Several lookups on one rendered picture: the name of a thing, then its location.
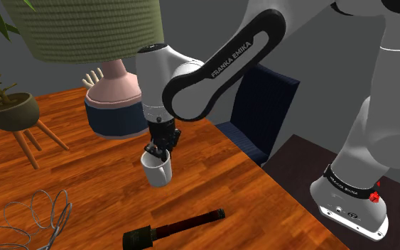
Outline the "table lamp with green shade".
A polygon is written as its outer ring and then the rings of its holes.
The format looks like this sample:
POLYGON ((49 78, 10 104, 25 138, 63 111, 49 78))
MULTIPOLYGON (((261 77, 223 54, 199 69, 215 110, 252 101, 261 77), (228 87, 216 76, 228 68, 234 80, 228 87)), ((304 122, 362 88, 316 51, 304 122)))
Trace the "table lamp with green shade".
POLYGON ((159 0, 1 0, 34 58, 100 63, 104 77, 85 95, 92 130, 108 139, 148 129, 137 76, 125 58, 163 41, 159 0))

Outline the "black handled kitchen tool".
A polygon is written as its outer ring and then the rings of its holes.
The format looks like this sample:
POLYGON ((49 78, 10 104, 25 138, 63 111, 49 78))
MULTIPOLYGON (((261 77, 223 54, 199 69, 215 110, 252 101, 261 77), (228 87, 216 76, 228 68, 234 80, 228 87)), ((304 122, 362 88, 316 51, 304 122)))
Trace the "black handled kitchen tool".
POLYGON ((222 208, 179 222, 152 228, 150 225, 125 232, 122 237, 123 250, 144 250, 152 247, 153 242, 203 224, 215 222, 226 217, 222 208))

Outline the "dark blue chair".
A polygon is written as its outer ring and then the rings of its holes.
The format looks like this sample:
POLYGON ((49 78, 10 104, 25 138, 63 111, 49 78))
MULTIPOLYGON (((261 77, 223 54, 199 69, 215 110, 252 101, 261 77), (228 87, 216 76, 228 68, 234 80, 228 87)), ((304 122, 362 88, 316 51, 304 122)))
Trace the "dark blue chair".
POLYGON ((267 162, 299 84, 254 66, 242 78, 230 120, 216 127, 257 165, 267 162))

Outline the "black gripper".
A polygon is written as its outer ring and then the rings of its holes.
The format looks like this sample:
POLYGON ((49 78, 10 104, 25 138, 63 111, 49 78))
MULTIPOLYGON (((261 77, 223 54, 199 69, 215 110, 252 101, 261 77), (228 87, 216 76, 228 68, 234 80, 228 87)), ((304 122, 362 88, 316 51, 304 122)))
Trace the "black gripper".
POLYGON ((181 131, 175 127, 175 119, 161 123, 149 121, 148 128, 151 142, 144 147, 144 150, 164 161, 166 159, 166 149, 172 151, 176 147, 181 131))

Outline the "dark robot stand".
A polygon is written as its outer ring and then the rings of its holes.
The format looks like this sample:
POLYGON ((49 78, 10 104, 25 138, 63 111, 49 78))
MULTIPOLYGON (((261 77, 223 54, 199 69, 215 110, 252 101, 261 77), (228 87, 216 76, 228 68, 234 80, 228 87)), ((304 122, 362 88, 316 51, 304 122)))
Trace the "dark robot stand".
POLYGON ((380 179, 379 201, 386 203, 389 229, 382 232, 383 239, 374 241, 333 219, 340 216, 357 224, 363 221, 362 210, 348 204, 353 197, 323 176, 334 158, 333 152, 292 135, 266 162, 264 170, 350 250, 400 250, 400 183, 380 179))

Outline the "white mug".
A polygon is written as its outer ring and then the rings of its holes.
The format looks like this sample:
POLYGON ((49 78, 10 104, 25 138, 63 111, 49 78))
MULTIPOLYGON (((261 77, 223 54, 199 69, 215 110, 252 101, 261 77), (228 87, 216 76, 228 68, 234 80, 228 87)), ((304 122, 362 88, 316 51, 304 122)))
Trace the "white mug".
POLYGON ((171 154, 169 151, 166 151, 165 161, 145 151, 141 155, 141 165, 148 183, 152 187, 163 187, 169 184, 172 179, 171 154))

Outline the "potted plant on wooden stand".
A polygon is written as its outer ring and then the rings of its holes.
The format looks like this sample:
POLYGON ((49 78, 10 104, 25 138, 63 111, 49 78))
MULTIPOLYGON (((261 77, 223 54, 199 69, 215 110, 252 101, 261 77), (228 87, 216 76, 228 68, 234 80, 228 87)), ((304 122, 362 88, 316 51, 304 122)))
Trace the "potted plant on wooden stand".
MULTIPOLYGON (((10 32, 19 33, 18 29, 5 22, 0 14, 0 33, 9 39, 10 32)), ((30 132, 30 128, 39 128, 66 151, 69 147, 40 120, 39 106, 32 94, 28 92, 8 94, 6 92, 8 89, 8 87, 0 88, 0 130, 13 134, 30 164, 37 170, 39 165, 27 142, 30 141, 38 151, 42 148, 30 132)))

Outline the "cream hand-shaped figure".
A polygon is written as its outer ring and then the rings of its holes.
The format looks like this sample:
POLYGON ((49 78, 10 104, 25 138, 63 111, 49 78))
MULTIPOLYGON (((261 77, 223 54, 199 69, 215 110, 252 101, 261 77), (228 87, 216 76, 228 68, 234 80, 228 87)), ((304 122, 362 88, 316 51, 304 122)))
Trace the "cream hand-shaped figure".
POLYGON ((91 70, 82 79, 83 86, 86 89, 92 88, 96 83, 98 83, 104 77, 102 70, 98 67, 96 70, 91 70))

